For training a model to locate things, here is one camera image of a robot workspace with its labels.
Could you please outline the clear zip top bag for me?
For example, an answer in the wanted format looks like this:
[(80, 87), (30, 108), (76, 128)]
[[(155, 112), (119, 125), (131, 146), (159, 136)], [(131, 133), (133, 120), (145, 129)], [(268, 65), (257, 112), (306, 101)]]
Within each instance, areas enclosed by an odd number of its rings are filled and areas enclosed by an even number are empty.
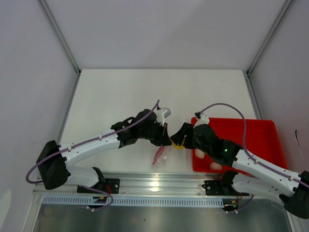
[(161, 146), (155, 153), (152, 165), (159, 165), (166, 161), (168, 154), (172, 150), (172, 146)]

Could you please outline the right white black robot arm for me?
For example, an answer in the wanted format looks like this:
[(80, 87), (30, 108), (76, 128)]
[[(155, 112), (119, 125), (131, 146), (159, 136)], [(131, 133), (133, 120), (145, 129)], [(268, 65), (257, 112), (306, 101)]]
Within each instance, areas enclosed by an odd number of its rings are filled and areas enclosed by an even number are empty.
[(296, 217), (309, 217), (309, 173), (297, 173), (276, 166), (229, 140), (219, 138), (207, 124), (184, 123), (171, 137), (176, 145), (198, 149), (220, 165), (245, 171), (257, 178), (252, 189), (271, 196)]

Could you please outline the yellow toy pepper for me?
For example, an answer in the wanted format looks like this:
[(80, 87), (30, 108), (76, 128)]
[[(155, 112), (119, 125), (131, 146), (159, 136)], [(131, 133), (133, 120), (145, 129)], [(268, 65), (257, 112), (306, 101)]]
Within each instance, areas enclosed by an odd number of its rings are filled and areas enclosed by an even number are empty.
[(172, 146), (173, 148), (177, 149), (177, 150), (181, 150), (181, 149), (184, 149), (184, 146), (183, 145), (177, 145), (175, 143), (172, 143)]

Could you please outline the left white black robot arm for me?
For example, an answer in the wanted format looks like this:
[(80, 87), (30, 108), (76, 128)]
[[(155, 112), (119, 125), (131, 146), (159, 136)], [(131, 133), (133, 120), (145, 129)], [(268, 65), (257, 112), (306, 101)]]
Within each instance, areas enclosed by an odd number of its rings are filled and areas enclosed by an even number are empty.
[(158, 147), (170, 146), (165, 122), (170, 114), (168, 108), (145, 109), (86, 141), (63, 145), (47, 142), (36, 161), (45, 189), (67, 184), (77, 185), (78, 193), (104, 191), (107, 181), (98, 167), (82, 168), (76, 164), (94, 155), (133, 145), (139, 139)]

